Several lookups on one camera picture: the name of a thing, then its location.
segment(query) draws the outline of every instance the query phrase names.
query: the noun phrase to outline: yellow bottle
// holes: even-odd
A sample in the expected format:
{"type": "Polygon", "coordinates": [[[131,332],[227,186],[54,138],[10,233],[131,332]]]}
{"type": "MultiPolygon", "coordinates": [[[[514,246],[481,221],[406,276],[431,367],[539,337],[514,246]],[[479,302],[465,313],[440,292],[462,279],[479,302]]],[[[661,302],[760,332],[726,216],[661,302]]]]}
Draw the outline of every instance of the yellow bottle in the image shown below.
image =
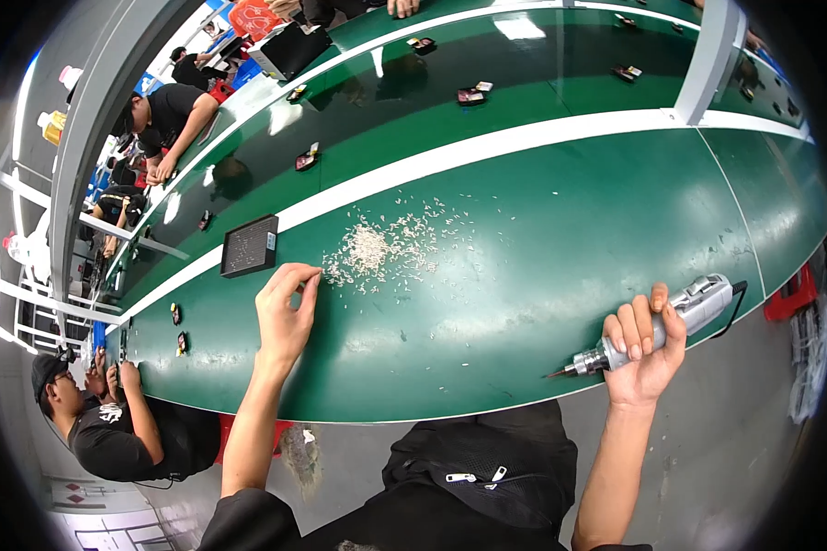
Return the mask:
{"type": "Polygon", "coordinates": [[[51,114],[40,113],[40,118],[37,119],[37,126],[43,129],[43,138],[57,146],[58,142],[62,139],[64,123],[67,119],[68,116],[61,111],[53,111],[51,114]]]}

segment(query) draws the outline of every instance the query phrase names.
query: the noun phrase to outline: zipper pull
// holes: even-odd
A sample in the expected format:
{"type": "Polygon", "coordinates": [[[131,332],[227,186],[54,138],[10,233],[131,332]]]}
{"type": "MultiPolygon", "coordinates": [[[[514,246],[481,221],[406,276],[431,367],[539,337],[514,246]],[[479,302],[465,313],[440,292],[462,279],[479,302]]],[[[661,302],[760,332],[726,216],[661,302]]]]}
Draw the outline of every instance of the zipper pull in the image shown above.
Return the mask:
{"type": "Polygon", "coordinates": [[[468,472],[454,472],[444,476],[447,482],[474,482],[476,479],[473,474],[468,472]]]}
{"type": "MultiPolygon", "coordinates": [[[[496,482],[496,481],[498,481],[498,480],[503,479],[503,477],[505,476],[505,474],[506,474],[507,472],[508,472],[508,469],[506,469],[506,468],[505,468],[505,467],[503,467],[503,466],[499,466],[499,468],[498,468],[498,469],[496,469],[496,472],[494,473],[493,478],[492,478],[492,479],[490,479],[490,481],[491,481],[491,482],[496,482]]],[[[488,489],[488,490],[493,490],[493,489],[495,489],[495,488],[496,488],[496,484],[487,484],[487,485],[485,486],[485,488],[486,488],[486,489],[488,489]]]]}

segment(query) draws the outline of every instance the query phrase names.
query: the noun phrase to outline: black bag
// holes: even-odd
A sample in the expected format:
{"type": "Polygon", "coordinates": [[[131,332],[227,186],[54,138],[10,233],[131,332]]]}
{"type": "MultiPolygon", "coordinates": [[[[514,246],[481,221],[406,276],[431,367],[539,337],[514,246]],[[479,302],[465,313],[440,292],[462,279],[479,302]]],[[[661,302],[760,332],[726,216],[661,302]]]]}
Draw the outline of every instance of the black bag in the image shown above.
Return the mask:
{"type": "Polygon", "coordinates": [[[493,428],[460,423],[430,435],[417,456],[397,467],[392,476],[398,481],[428,477],[499,522],[557,534],[563,495],[552,472],[548,459],[529,441],[508,435],[497,438],[493,428]],[[502,478],[494,482],[502,470],[502,478]]]}

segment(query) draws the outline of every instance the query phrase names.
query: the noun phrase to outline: finger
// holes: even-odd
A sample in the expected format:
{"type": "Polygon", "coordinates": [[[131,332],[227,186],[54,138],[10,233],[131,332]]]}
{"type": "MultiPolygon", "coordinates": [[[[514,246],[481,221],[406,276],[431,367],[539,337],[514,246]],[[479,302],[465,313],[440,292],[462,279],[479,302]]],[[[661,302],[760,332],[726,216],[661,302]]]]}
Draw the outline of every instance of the finger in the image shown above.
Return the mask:
{"type": "Polygon", "coordinates": [[[262,293],[263,296],[269,296],[270,293],[278,285],[278,282],[285,279],[285,276],[287,275],[287,273],[289,271],[295,270],[297,268],[311,268],[311,267],[312,266],[310,266],[309,264],[304,264],[304,263],[301,263],[301,262],[286,262],[286,263],[284,263],[283,265],[278,267],[278,270],[275,270],[272,273],[272,276],[270,277],[269,281],[266,282],[266,285],[264,285],[264,288],[260,290],[258,295],[260,295],[262,293]]]}
{"type": "Polygon", "coordinates": [[[275,290],[273,290],[273,293],[276,295],[276,298],[282,300],[283,304],[289,306],[291,304],[291,295],[294,294],[297,287],[300,286],[300,283],[308,281],[309,278],[321,271],[321,268],[314,266],[295,268],[287,273],[284,280],[279,282],[275,290]]]}
{"type": "Polygon", "coordinates": [[[686,354],[686,322],[670,305],[662,310],[662,320],[665,322],[665,363],[676,370],[683,363],[686,354]]]}
{"type": "Polygon", "coordinates": [[[637,321],[634,319],[634,308],[630,304],[622,304],[618,311],[619,323],[622,324],[622,338],[625,346],[628,347],[628,358],[631,361],[643,357],[643,350],[640,348],[640,333],[637,330],[637,321]]]}
{"type": "Polygon", "coordinates": [[[625,346],[625,339],[622,335],[622,324],[615,314],[610,314],[603,320],[603,336],[609,337],[609,341],[622,354],[628,354],[628,347],[625,346]]]}
{"type": "Polygon", "coordinates": [[[665,308],[665,303],[668,301],[668,286],[662,281],[656,281],[652,284],[652,292],[650,293],[649,303],[652,306],[653,312],[661,312],[665,308]]]}
{"type": "Polygon", "coordinates": [[[316,297],[318,296],[318,282],[322,280],[322,274],[309,278],[306,282],[306,288],[303,289],[302,298],[300,298],[300,307],[297,312],[300,319],[306,320],[306,323],[312,325],[313,317],[316,314],[316,297]]]}
{"type": "Polygon", "coordinates": [[[643,354],[652,354],[652,312],[649,309],[649,300],[645,294],[638,294],[631,301],[631,307],[634,308],[634,321],[637,323],[643,354]]]}

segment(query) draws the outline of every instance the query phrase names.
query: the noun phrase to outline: hand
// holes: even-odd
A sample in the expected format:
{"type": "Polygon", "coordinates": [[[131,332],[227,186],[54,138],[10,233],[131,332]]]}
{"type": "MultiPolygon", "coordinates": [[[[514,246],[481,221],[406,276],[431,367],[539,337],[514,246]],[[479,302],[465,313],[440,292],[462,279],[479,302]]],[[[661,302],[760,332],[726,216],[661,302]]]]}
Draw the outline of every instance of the hand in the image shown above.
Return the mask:
{"type": "Polygon", "coordinates": [[[85,371],[84,386],[87,391],[99,398],[108,390],[108,382],[104,377],[104,347],[98,347],[95,351],[95,361],[85,371]]]}
{"type": "Polygon", "coordinates": [[[110,366],[108,368],[108,392],[110,393],[110,397],[113,399],[114,402],[119,402],[120,400],[117,398],[117,389],[120,386],[119,380],[116,378],[117,372],[119,368],[116,364],[110,366]]]}
{"type": "Polygon", "coordinates": [[[396,9],[399,18],[412,16],[419,11],[419,0],[389,0],[386,2],[386,11],[389,12],[389,15],[395,15],[396,9]]]}
{"type": "Polygon", "coordinates": [[[165,180],[172,177],[176,164],[178,164],[178,160],[172,152],[168,152],[156,166],[156,170],[147,173],[147,182],[150,183],[152,179],[157,183],[165,183],[165,180]]]}
{"type": "Polygon", "coordinates": [[[618,314],[603,321],[603,335],[617,350],[628,353],[630,363],[605,371],[610,405],[655,407],[686,353],[686,323],[668,303],[668,286],[656,283],[649,300],[643,294],[622,304],[618,314]],[[665,346],[652,350],[652,313],[661,312],[668,334],[665,346]]]}
{"type": "Polygon", "coordinates": [[[270,11],[286,21],[291,19],[291,12],[300,9],[300,0],[272,0],[268,3],[270,11]]]}
{"type": "Polygon", "coordinates": [[[104,240],[104,258],[110,259],[114,252],[116,252],[116,238],[108,236],[104,240]]]}
{"type": "Polygon", "coordinates": [[[260,325],[260,351],[275,375],[287,377],[303,351],[316,311],[316,295],[322,269],[308,264],[283,264],[255,297],[257,322],[260,325]],[[302,295],[300,307],[291,306],[291,295],[302,295]]]}
{"type": "Polygon", "coordinates": [[[141,372],[135,367],[131,361],[125,360],[120,366],[120,378],[122,380],[122,388],[125,391],[141,391],[141,372]]]}

